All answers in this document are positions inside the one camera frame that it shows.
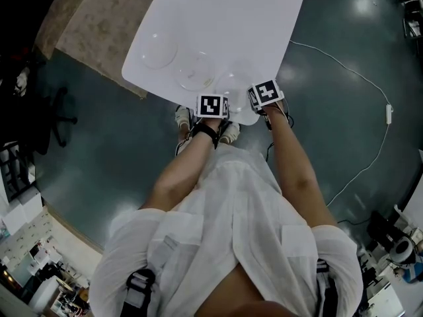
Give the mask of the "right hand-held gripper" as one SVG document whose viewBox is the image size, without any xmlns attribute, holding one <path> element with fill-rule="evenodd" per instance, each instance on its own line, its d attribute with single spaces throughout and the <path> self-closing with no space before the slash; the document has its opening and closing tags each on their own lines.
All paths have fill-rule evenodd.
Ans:
<svg viewBox="0 0 423 317">
<path fill-rule="evenodd" d="M 247 96 L 249 98 L 252 111 L 259 116 L 262 116 L 268 130 L 271 130 L 272 126 L 269 117 L 263 110 L 263 107 L 273 106 L 284 114 L 284 111 L 279 104 L 279 101 L 284 99 L 284 94 L 280 90 L 277 82 L 272 79 L 257 85 L 252 85 L 247 90 Z"/>
</svg>

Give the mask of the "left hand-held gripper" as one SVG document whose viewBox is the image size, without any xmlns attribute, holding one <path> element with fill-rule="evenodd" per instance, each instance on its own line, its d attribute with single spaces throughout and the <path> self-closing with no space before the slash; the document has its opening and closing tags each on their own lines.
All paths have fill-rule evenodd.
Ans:
<svg viewBox="0 0 423 317">
<path fill-rule="evenodd" d="M 200 94 L 196 101 L 196 122 L 219 127 L 229 119 L 229 101 L 222 94 Z"/>
</svg>

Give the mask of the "clear glass bowl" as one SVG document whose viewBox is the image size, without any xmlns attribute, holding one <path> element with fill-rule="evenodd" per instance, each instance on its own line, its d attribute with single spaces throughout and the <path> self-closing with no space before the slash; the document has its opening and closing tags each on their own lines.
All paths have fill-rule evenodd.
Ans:
<svg viewBox="0 0 423 317">
<path fill-rule="evenodd" d="M 144 65 L 158 70 L 169 65 L 175 58 L 178 44 L 165 32 L 156 32 L 148 35 L 141 41 L 139 51 Z"/>
<path fill-rule="evenodd" d="M 174 79 L 185 90 L 199 92 L 208 88 L 215 78 L 213 60 L 204 52 L 181 54 L 174 65 Z"/>
<path fill-rule="evenodd" d="M 253 125 L 258 115 L 251 108 L 247 95 L 257 78 L 261 77 L 251 61 L 238 59 L 219 76 L 215 93 L 224 95 L 229 101 L 229 119 L 241 125 Z"/>
</svg>

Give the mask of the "person's right forearm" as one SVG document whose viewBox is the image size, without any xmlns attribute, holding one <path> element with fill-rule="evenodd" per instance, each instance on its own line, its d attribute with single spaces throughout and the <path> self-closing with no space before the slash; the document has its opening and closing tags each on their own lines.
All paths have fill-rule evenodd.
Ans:
<svg viewBox="0 0 423 317">
<path fill-rule="evenodd" d="M 274 160 L 282 195 L 313 228 L 336 226 L 326 206 L 315 171 L 279 103 L 265 106 L 272 127 Z"/>
</svg>

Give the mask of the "person's left forearm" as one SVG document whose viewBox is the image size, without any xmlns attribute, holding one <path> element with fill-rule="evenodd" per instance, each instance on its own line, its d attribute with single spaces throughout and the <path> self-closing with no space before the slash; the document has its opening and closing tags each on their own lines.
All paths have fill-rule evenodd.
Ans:
<svg viewBox="0 0 423 317">
<path fill-rule="evenodd" d="M 212 147 L 209 135 L 197 134 L 160 174 L 141 208 L 170 211 L 178 205 L 197 184 Z"/>
</svg>

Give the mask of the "black wristband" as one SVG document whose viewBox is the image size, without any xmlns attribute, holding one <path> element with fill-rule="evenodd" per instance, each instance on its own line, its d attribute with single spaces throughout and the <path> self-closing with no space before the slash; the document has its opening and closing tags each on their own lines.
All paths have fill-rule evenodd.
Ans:
<svg viewBox="0 0 423 317">
<path fill-rule="evenodd" d="M 210 126 L 199 122 L 194 126 L 194 129 L 192 130 L 192 137 L 195 137 L 199 133 L 205 133 L 206 135 L 208 135 L 212 140 L 214 149 L 217 149 L 219 143 L 219 132 L 215 131 Z"/>
</svg>

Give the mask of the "person's left white shoe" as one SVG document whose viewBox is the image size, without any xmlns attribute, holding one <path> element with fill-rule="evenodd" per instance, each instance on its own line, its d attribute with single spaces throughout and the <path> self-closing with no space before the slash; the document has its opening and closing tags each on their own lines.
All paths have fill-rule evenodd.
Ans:
<svg viewBox="0 0 423 317">
<path fill-rule="evenodd" d="M 191 126 L 190 109 L 181 105 L 177 106 L 175 111 L 175 122 L 178 125 L 178 127 L 185 125 L 188 128 L 190 128 Z"/>
</svg>

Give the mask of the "person's white shoe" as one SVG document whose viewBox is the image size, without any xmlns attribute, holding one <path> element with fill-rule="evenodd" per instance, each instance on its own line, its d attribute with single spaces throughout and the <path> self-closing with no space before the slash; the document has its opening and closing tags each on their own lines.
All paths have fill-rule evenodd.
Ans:
<svg viewBox="0 0 423 317">
<path fill-rule="evenodd" d="M 190 128 L 191 126 L 190 109 L 181 105 L 177 106 L 175 111 L 175 122 L 178 125 L 178 127 L 185 125 L 188 128 Z"/>
<path fill-rule="evenodd" d="M 236 122 L 227 122 L 221 128 L 220 143 L 231 145 L 234 143 L 240 134 L 240 125 Z"/>
</svg>

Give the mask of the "person's right white shoe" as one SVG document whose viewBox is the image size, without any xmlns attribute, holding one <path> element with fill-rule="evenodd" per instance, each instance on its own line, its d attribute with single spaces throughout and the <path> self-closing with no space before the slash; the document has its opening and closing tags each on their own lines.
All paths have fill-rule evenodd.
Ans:
<svg viewBox="0 0 423 317">
<path fill-rule="evenodd" d="M 220 143 L 231 145 L 234 143 L 240 134 L 240 125 L 236 122 L 227 122 L 221 128 Z"/>
</svg>

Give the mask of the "white shirt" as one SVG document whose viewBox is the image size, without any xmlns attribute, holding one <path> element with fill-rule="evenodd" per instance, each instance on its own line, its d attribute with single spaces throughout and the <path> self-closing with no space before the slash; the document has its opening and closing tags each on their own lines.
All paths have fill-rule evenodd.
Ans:
<svg viewBox="0 0 423 317">
<path fill-rule="evenodd" d="M 128 277 L 147 268 L 156 276 L 148 317 L 193 317 L 241 265 L 264 299 L 301 317 L 352 317 L 363 291 L 356 250 L 337 227 L 309 227 L 261 155 L 220 145 L 175 209 L 114 219 L 90 306 L 120 317 Z"/>
</svg>

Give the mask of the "beige patterned rug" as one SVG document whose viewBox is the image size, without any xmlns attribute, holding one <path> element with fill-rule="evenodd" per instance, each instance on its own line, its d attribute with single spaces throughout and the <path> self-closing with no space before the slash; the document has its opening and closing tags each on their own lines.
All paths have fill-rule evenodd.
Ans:
<svg viewBox="0 0 423 317">
<path fill-rule="evenodd" d="M 153 0 L 83 0 L 56 48 L 140 98 L 147 91 L 122 77 L 134 36 Z"/>
</svg>

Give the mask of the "black office chair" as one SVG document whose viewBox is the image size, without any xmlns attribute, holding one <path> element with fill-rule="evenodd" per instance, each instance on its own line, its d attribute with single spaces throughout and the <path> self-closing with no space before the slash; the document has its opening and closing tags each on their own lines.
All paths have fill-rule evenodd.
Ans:
<svg viewBox="0 0 423 317">
<path fill-rule="evenodd" d="M 67 142 L 62 139 L 59 134 L 59 123 L 72 123 L 73 125 L 77 123 L 76 117 L 69 118 L 59 115 L 59 107 L 63 103 L 67 93 L 68 89 L 66 87 L 61 87 L 56 92 L 54 98 L 51 96 L 38 96 L 36 99 L 39 110 L 36 115 L 35 127 L 37 130 L 36 151 L 41 155 L 45 155 L 48 151 L 51 133 L 53 133 L 60 147 L 65 147 L 67 145 Z"/>
</svg>

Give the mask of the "tan rug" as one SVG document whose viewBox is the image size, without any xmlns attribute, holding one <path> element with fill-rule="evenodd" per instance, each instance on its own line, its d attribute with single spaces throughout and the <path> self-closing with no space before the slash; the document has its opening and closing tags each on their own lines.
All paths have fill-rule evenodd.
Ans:
<svg viewBox="0 0 423 317">
<path fill-rule="evenodd" d="M 50 59 L 66 26 L 83 0 L 53 0 L 36 35 L 35 46 Z"/>
</svg>

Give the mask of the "person's bare chest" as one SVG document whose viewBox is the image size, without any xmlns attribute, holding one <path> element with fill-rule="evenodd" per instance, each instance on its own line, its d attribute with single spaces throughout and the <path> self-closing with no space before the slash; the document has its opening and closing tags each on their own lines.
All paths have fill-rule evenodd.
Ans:
<svg viewBox="0 0 423 317">
<path fill-rule="evenodd" d="M 211 292 L 195 317 L 298 317 L 284 306 L 263 299 L 241 265 Z"/>
</svg>

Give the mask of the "white round device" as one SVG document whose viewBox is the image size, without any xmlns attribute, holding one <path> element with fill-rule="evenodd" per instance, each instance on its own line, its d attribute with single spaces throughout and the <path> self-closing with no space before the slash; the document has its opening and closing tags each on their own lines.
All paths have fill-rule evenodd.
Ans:
<svg viewBox="0 0 423 317">
<path fill-rule="evenodd" d="M 401 237 L 393 244 L 389 255 L 394 263 L 400 265 L 413 264 L 416 261 L 414 244 L 407 236 Z"/>
</svg>

